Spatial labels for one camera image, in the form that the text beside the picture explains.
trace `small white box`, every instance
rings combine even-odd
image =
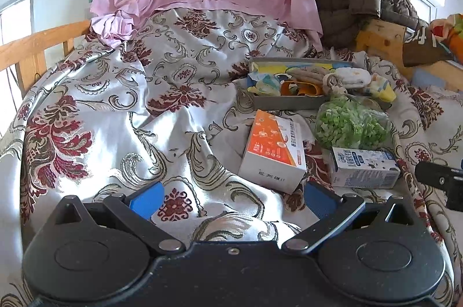
[[[298,123],[258,110],[238,175],[292,194],[306,173]]]
[[[333,148],[329,170],[331,184],[337,187],[392,188],[400,169],[386,151]]]

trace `chopped green vegetable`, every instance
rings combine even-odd
[[[320,107],[315,136],[322,146],[358,148],[363,127],[358,106],[347,97],[339,97]]]
[[[325,148],[376,149],[387,140],[388,124],[386,114],[337,97],[320,107],[315,136]]]
[[[388,130],[371,114],[365,115],[363,123],[362,149],[374,150],[387,140]]]

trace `blue gripper pad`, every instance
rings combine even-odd
[[[129,196],[129,199],[131,210],[145,219],[150,219],[164,202],[164,186],[158,182],[147,187],[135,197]]]
[[[328,190],[326,192],[323,192],[323,187],[315,187],[309,182],[304,187],[304,201],[319,219],[333,214],[338,206],[337,201],[330,196],[330,194],[334,195],[334,193]]]

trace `black plastic base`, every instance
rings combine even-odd
[[[444,260],[415,212],[393,198],[366,205],[326,193],[335,213],[282,249],[196,242],[187,251],[124,196],[63,198],[24,257],[32,305],[437,306]]]

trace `bedspread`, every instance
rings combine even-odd
[[[275,112],[301,125],[307,173],[291,195],[270,191],[236,175],[255,111],[249,94],[234,83],[246,76],[250,57],[313,54],[303,32],[229,10],[156,13],[116,50],[87,35],[26,95],[0,142],[0,307],[29,302],[20,271],[23,249],[64,195],[101,201],[161,181],[164,202],[151,220],[186,245],[281,244],[316,222],[304,204],[304,184],[330,188],[310,131],[316,112]],[[420,159],[459,166],[463,130],[454,119],[462,117],[463,99],[445,91],[425,93],[409,86],[391,63],[370,62],[398,95],[389,110],[395,124],[391,151],[403,177],[393,190],[354,192],[371,202],[401,194],[414,205],[445,258],[436,297],[450,305],[461,285],[462,234],[454,229],[461,214],[443,208],[444,196],[418,184],[410,171]]]

